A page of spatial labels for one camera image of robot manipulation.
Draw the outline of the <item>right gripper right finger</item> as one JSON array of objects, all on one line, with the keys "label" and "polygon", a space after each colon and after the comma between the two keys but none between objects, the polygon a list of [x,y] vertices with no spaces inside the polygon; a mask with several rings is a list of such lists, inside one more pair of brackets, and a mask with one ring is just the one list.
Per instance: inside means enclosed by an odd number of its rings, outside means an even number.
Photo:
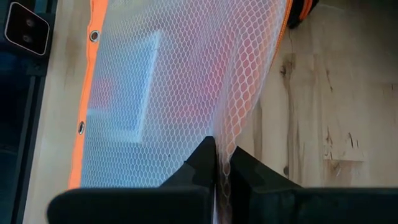
[{"label": "right gripper right finger", "polygon": [[397,223],[396,188],[304,188],[240,147],[231,195],[233,223]]}]

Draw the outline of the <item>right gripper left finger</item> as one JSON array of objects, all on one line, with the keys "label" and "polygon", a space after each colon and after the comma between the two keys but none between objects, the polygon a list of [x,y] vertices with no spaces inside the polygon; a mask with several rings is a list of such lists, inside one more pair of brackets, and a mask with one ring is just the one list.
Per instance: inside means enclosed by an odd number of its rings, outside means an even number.
[{"label": "right gripper left finger", "polygon": [[50,224],[208,224],[213,221],[215,139],[207,136],[163,184],[143,189],[75,189],[56,196]]}]

